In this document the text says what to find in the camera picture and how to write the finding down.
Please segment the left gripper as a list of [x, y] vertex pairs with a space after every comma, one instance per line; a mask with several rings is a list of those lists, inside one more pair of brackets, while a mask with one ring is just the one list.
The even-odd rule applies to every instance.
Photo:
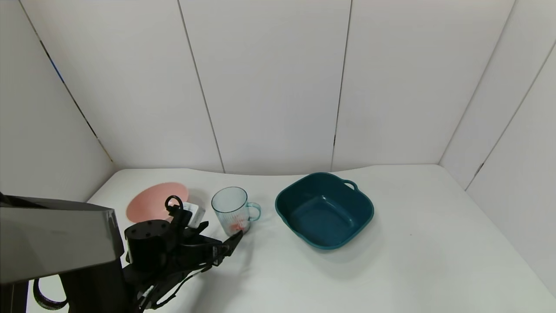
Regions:
[[219, 266], [224, 257], [230, 257], [244, 236], [239, 230], [224, 242], [208, 236], [196, 235], [186, 241], [187, 257], [198, 266]]

